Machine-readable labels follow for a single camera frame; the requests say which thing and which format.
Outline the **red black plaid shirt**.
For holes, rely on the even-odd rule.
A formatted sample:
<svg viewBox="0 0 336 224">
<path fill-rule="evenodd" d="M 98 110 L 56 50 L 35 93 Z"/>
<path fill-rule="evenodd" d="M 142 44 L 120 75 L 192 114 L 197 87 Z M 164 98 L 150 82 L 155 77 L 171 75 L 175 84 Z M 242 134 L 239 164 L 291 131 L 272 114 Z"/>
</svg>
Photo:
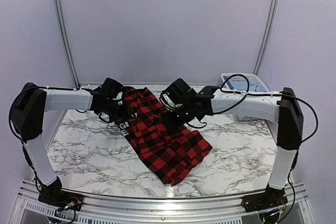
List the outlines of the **red black plaid shirt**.
<svg viewBox="0 0 336 224">
<path fill-rule="evenodd" d="M 182 182 L 212 150 L 199 131 L 185 126 L 169 131 L 162 120 L 167 110 L 148 88 L 125 87 L 122 98 L 131 118 L 116 124 L 139 159 L 163 184 Z"/>
</svg>

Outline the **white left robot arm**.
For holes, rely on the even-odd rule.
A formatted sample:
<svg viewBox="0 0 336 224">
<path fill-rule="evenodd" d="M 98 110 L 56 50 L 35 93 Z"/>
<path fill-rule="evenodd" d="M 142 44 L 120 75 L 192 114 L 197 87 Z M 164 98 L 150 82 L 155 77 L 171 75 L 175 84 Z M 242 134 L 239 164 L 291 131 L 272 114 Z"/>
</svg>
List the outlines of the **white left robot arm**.
<svg viewBox="0 0 336 224">
<path fill-rule="evenodd" d="M 52 111 L 91 111 L 97 116 L 107 116 L 106 123 L 117 122 L 130 114 L 124 100 L 126 90 L 126 86 L 111 78 L 106 78 L 94 89 L 24 84 L 10 106 L 9 126 L 22 143 L 29 165 L 43 185 L 50 186 L 57 180 L 44 143 L 45 115 Z"/>
</svg>

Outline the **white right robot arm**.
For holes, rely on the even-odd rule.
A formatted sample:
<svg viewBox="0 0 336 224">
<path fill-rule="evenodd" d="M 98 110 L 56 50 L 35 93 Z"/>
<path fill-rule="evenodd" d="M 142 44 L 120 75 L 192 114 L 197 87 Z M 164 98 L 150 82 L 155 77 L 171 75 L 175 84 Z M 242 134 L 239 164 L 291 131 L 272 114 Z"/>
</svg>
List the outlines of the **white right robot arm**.
<svg viewBox="0 0 336 224">
<path fill-rule="evenodd" d="M 235 91 L 223 86 L 204 86 L 199 92 L 178 78 L 162 91 L 160 98 L 168 107 L 163 122 L 176 130 L 193 119 L 230 114 L 248 116 L 278 125 L 277 152 L 265 192 L 260 203 L 271 207 L 280 199 L 295 156 L 302 143 L 303 114 L 291 88 L 276 92 Z"/>
</svg>

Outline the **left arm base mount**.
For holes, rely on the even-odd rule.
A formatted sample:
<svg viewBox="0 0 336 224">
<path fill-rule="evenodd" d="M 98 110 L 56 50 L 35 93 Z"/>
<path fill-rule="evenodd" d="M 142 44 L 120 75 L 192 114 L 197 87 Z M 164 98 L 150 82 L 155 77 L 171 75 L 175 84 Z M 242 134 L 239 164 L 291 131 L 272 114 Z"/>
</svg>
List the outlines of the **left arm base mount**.
<svg viewBox="0 0 336 224">
<path fill-rule="evenodd" d="M 72 209 L 80 211 L 83 202 L 83 195 L 64 191 L 59 177 L 49 186 L 44 185 L 39 179 L 35 182 L 38 189 L 40 202 L 59 207 L 61 209 Z"/>
</svg>

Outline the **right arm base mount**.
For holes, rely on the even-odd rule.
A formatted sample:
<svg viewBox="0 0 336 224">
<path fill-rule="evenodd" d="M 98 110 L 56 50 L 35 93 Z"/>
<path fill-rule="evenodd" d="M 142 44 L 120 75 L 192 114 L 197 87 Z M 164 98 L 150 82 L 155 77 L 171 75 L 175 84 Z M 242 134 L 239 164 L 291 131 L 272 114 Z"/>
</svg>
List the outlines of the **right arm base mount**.
<svg viewBox="0 0 336 224">
<path fill-rule="evenodd" d="M 285 205 L 288 202 L 285 189 L 274 189 L 267 185 L 263 193 L 246 195 L 241 200 L 241 206 L 246 212 L 266 210 Z"/>
</svg>

